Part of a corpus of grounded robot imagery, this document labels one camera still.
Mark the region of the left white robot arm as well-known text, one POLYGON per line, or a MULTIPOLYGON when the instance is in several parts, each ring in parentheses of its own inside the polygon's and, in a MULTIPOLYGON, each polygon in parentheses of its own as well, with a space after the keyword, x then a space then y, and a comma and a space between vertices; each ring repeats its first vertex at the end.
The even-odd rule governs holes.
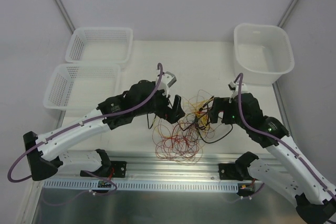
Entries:
POLYGON ((170 104, 168 92, 175 82, 175 78, 163 78, 157 87, 155 81, 141 80, 128 91, 99 103, 72 126, 40 135, 32 131, 24 134, 32 179, 41 181, 58 172, 78 172, 81 177, 109 176, 111 161, 104 150, 73 152, 69 148, 92 136, 130 124, 137 116, 153 113, 171 124, 176 123, 185 113, 179 95, 170 104))

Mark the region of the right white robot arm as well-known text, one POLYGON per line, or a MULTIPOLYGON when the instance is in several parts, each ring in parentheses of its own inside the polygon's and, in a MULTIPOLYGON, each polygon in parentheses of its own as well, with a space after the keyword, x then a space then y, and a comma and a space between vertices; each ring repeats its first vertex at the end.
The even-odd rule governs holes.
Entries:
POLYGON ((208 111, 211 123, 240 126, 252 141, 272 154, 289 176, 269 167, 260 157, 246 152, 233 164, 222 165, 224 176, 234 180, 254 178, 291 202, 306 223, 329 222, 335 215, 335 185, 329 182, 299 150, 289 131, 274 117, 263 114, 250 93, 234 98, 215 97, 208 111))

